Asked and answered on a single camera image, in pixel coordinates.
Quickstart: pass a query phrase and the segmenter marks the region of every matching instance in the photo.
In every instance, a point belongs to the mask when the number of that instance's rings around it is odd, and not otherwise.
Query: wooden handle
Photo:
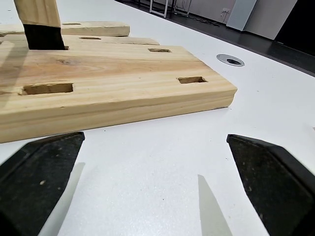
[[[14,0],[23,24],[60,28],[56,0]]]

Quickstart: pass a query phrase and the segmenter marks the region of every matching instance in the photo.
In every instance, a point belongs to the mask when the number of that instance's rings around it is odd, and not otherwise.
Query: wood edge
[[[194,110],[191,110],[189,112],[180,112],[177,111],[177,110],[174,110],[173,108],[168,108],[167,111],[168,113],[166,115],[155,115],[155,113],[148,113],[149,116],[146,116],[145,118],[143,119],[134,119],[134,120],[130,120],[130,121],[127,121],[127,122],[120,122],[120,121],[117,121],[118,119],[116,119],[116,121],[111,121],[111,122],[108,122],[107,124],[104,124],[104,121],[102,124],[98,124],[98,125],[92,125],[93,122],[86,122],[86,121],[83,121],[84,119],[83,118],[80,118],[80,115],[78,114],[74,114],[74,115],[68,115],[68,116],[65,116],[67,117],[66,120],[73,120],[73,122],[75,122],[76,119],[81,119],[80,121],[80,124],[78,126],[78,128],[68,128],[68,129],[64,129],[61,128],[63,131],[61,131],[61,129],[54,129],[54,131],[51,131],[51,132],[43,132],[44,130],[44,127],[47,127],[46,126],[46,122],[43,122],[42,119],[40,120],[33,120],[32,122],[33,123],[36,123],[36,124],[40,124],[38,127],[37,126],[37,130],[40,130],[40,132],[37,134],[37,135],[28,135],[29,132],[25,132],[26,135],[23,135],[23,134],[19,134],[19,135],[16,135],[16,136],[19,136],[19,138],[8,138],[8,139],[3,139],[1,136],[0,136],[0,143],[7,143],[7,142],[13,142],[13,141],[18,141],[18,140],[23,140],[23,139],[30,139],[30,138],[38,138],[38,137],[43,137],[43,136],[48,136],[48,135],[56,135],[56,134],[61,134],[61,133],[68,133],[68,132],[75,132],[75,131],[78,131],[78,130],[86,130],[86,129],[95,129],[95,128],[102,128],[102,127],[108,127],[108,126],[113,126],[113,125],[119,125],[119,124],[126,124],[126,123],[133,123],[133,122],[139,122],[139,121],[145,121],[145,120],[151,120],[151,119],[157,119],[157,118],[165,118],[165,117],[172,117],[172,116],[178,116],[178,115],[185,115],[185,114],[190,114],[190,113],[195,113],[195,112],[202,112],[202,111],[210,111],[210,110],[216,110],[216,109],[221,109],[221,108],[227,108],[233,101],[233,98],[234,98],[234,95],[230,95],[230,96],[227,96],[227,97],[222,97],[220,100],[224,100],[225,102],[221,105],[221,106],[210,106],[210,107],[207,107],[207,108],[203,108],[203,109],[200,109],[198,108],[198,106],[193,106],[195,109]],[[202,102],[205,101],[207,102],[208,100],[207,99],[200,99],[200,100],[195,100],[194,102],[196,104],[202,104]],[[177,109],[179,107],[185,107],[187,103],[190,103],[191,101],[185,101],[185,102],[182,102],[181,103],[181,106],[178,106],[178,103],[171,103],[171,105],[175,106]],[[155,108],[155,107],[158,107],[159,105],[153,105],[153,106],[149,106],[150,108]],[[137,111],[133,111],[133,114],[134,114],[134,117],[137,117],[138,112]],[[88,116],[91,118],[93,116],[99,116],[99,117],[104,117],[106,115],[106,113],[104,113],[104,111],[96,111],[94,113],[88,113]]]

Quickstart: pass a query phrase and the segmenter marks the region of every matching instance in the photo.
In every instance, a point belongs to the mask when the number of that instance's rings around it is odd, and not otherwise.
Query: white wall
[[[297,0],[257,0],[244,30],[275,39],[296,2]]]
[[[165,0],[154,0],[154,2],[159,2],[165,4]],[[177,5],[182,7],[184,3],[185,10],[188,9],[189,0],[177,0]],[[190,13],[209,18],[221,23],[226,23],[229,15],[227,13],[222,14],[223,8],[231,9],[233,8],[235,0],[192,0],[190,6]]]

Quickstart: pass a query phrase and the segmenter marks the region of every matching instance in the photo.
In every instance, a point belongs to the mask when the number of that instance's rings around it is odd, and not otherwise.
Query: wooden plank
[[[15,44],[15,47],[25,47],[27,46],[26,37],[24,34],[8,34],[5,37],[0,37],[0,43],[3,41],[10,41]],[[67,42],[76,42],[76,43],[86,43],[87,41],[97,41],[97,43],[122,43],[122,44],[143,44],[143,45],[159,45],[153,39],[150,38],[133,38],[133,37],[96,37],[96,36],[86,36],[86,35],[68,35],[64,40],[64,43],[67,45]]]
[[[64,50],[56,0],[14,0],[29,49]]]
[[[60,28],[56,0],[14,0],[23,24]]]
[[[64,41],[0,45],[0,142],[227,107],[236,92],[182,47]]]
[[[130,26],[122,22],[84,21],[61,24],[62,35],[128,36]],[[0,37],[24,34],[23,25],[0,25]]]

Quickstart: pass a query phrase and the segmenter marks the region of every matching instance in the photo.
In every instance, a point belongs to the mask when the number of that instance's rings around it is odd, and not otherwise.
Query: metal stand
[[[166,0],[166,3],[165,3],[165,10],[164,10],[164,14],[160,13],[160,12],[157,12],[157,11],[153,11],[152,10],[152,7],[153,7],[153,0],[151,0],[150,2],[150,13],[155,13],[159,16],[162,16],[164,18],[166,18],[166,13],[167,13],[167,7],[168,7],[168,0]]]
[[[174,13],[176,13],[176,14],[181,14],[181,15],[184,15],[184,16],[188,16],[188,15],[189,15],[190,6],[191,6],[191,2],[192,2],[192,0],[189,0],[189,5],[188,5],[188,10],[187,10],[187,12],[177,11],[176,8],[174,8]]]

